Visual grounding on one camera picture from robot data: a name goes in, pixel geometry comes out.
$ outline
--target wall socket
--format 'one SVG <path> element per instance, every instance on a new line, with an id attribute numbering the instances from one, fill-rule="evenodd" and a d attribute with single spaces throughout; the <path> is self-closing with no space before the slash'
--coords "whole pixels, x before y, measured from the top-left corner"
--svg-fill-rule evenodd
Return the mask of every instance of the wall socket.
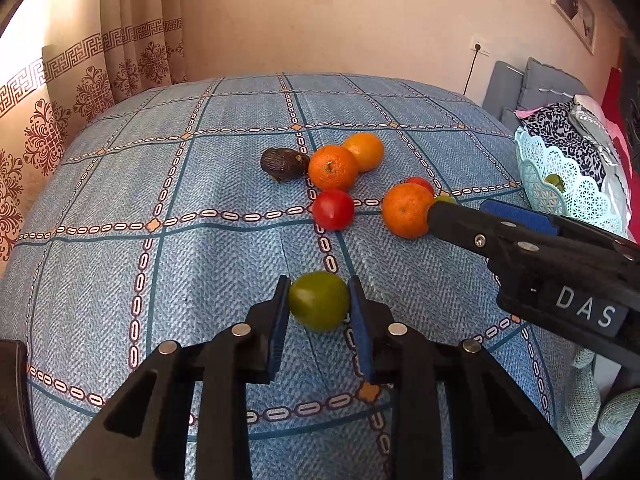
<path id="1" fill-rule="evenodd" d="M 488 56 L 489 55 L 489 48 L 490 48 L 490 45 L 489 45 L 488 41 L 484 40 L 483 38 L 481 38 L 477 34 L 474 34 L 471 37 L 471 43 L 469 43 L 469 48 L 471 50 L 473 50 L 474 52 L 476 51 L 476 43 L 480 44 L 480 50 L 478 51 L 478 54 L 482 54 L 483 56 Z"/>

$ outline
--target mint green basket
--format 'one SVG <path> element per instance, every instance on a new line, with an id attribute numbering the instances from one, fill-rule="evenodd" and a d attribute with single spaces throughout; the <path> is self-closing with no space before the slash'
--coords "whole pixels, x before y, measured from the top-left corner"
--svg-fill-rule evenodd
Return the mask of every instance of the mint green basket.
<path id="1" fill-rule="evenodd" d="M 559 148 L 545 146 L 539 136 L 519 127 L 515 134 L 516 159 L 527 198 L 535 211 L 569 216 L 626 237 L 620 215 L 596 181 L 580 173 L 580 166 Z M 550 174 L 564 181 L 564 192 L 545 182 Z"/>

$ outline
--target black power cord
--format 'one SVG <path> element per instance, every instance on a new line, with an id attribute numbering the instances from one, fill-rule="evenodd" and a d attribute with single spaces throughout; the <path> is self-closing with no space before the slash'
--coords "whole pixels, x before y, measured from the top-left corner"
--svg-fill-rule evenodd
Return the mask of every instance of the black power cord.
<path id="1" fill-rule="evenodd" d="M 476 53 L 474 54 L 474 60 L 471 62 L 471 70 L 469 70 L 469 77 L 466 78 L 466 84 L 465 84 L 465 91 L 462 92 L 462 95 L 466 95 L 466 87 L 469 86 L 469 80 L 471 79 L 471 73 L 474 71 L 474 63 L 476 62 L 476 57 L 478 57 L 478 52 L 480 52 L 480 44 L 476 43 L 476 46 L 474 47 L 476 50 Z"/>

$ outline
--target brown avocado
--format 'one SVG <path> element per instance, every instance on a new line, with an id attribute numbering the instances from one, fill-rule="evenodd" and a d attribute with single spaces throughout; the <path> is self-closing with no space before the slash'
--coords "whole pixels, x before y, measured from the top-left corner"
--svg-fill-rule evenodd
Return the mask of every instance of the brown avocado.
<path id="1" fill-rule="evenodd" d="M 306 173 L 309 157 L 289 148 L 268 148 L 260 158 L 260 167 L 275 180 L 291 180 Z"/>

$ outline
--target beige curtain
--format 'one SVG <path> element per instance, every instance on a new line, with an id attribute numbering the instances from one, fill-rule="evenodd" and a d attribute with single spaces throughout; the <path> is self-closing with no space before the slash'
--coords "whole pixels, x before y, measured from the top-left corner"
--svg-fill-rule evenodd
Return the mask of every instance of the beige curtain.
<path id="1" fill-rule="evenodd" d="M 78 131 L 114 103 L 187 81 L 183 53 L 180 0 L 22 3 L 0 38 L 0 276 Z"/>

